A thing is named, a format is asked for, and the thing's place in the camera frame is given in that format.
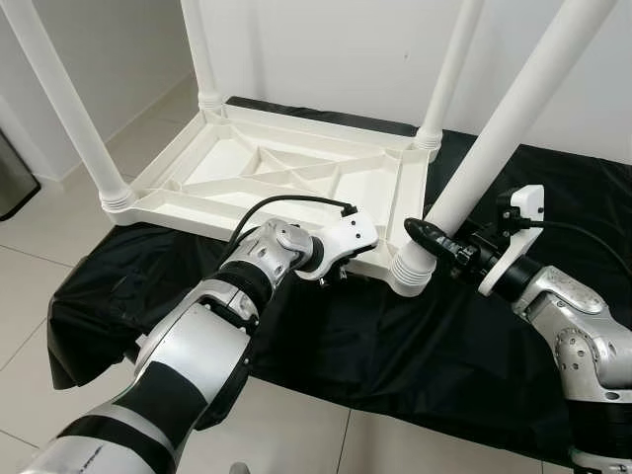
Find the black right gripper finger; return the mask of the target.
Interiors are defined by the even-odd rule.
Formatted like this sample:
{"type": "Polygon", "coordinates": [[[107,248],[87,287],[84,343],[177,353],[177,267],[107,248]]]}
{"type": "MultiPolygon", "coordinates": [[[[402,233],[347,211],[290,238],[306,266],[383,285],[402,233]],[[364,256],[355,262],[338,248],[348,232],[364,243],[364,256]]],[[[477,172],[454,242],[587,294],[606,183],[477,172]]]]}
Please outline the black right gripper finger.
{"type": "Polygon", "coordinates": [[[461,244],[455,241],[439,229],[436,225],[430,224],[421,218],[407,217],[403,222],[405,231],[416,244],[433,254],[439,259],[456,261],[461,256],[461,244]]]}

